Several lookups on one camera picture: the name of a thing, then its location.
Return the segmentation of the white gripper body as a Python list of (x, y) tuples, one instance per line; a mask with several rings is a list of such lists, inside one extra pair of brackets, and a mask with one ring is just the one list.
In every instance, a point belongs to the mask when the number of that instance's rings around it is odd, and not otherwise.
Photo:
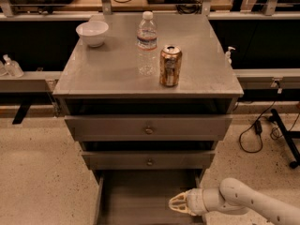
[(187, 211), (192, 216), (202, 216), (212, 211), (218, 211), (225, 200), (217, 187), (194, 188), (187, 192)]

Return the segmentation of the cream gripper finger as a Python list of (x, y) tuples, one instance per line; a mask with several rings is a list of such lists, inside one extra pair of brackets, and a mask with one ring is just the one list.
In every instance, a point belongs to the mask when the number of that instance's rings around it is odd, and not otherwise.
[(186, 204), (187, 204), (186, 192), (179, 193), (169, 200), (169, 206), (181, 206)]
[(184, 204), (184, 205), (170, 205), (170, 208), (175, 211), (175, 212), (179, 212), (179, 213), (183, 213), (183, 214), (189, 214), (191, 216), (194, 216), (194, 213)]

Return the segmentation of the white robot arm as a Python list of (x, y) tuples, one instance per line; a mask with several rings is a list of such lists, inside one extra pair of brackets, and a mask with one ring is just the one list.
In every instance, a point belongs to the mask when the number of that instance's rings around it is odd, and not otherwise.
[(300, 209), (266, 196), (234, 178), (222, 180), (218, 187), (193, 188), (169, 200), (169, 207), (191, 216), (209, 212), (243, 215), (249, 209), (274, 225), (300, 225)]

